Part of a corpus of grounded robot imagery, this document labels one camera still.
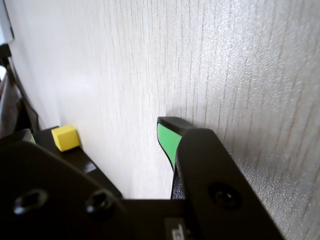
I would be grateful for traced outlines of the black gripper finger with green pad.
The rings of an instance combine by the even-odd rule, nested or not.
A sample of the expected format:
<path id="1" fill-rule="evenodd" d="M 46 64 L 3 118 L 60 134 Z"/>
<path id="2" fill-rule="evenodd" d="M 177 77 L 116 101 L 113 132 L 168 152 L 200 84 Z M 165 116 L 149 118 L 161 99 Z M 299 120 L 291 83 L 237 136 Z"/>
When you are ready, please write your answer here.
<path id="1" fill-rule="evenodd" d="M 3 240 L 133 240 L 117 198 L 23 130 L 0 140 Z"/>
<path id="2" fill-rule="evenodd" d="M 213 130 L 160 116 L 157 139 L 179 177 L 197 239 L 283 238 Z"/>

